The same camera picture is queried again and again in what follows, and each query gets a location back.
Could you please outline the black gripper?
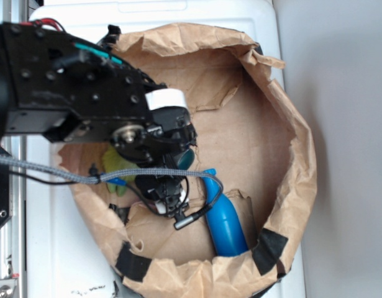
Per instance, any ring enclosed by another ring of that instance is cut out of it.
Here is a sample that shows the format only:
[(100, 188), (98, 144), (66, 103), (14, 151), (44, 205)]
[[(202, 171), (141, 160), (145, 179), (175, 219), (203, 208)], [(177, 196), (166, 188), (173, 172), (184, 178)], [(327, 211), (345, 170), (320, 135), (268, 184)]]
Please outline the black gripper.
[[(184, 92), (159, 89), (145, 95), (149, 121), (127, 124), (112, 134), (111, 145), (126, 160), (138, 165), (158, 164), (178, 169), (176, 157), (196, 146), (196, 130), (191, 123)], [(157, 214), (185, 218), (189, 207), (184, 176), (137, 175), (135, 185), (144, 198), (155, 205)]]

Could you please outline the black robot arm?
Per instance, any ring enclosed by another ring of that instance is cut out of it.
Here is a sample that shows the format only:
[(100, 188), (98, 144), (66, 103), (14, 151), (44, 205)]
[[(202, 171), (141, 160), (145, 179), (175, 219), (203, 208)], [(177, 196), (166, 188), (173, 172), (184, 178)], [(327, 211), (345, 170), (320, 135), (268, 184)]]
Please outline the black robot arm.
[(44, 20), (0, 24), (0, 141), (37, 134), (52, 143), (108, 142), (141, 167), (181, 168), (196, 131), (185, 95)]

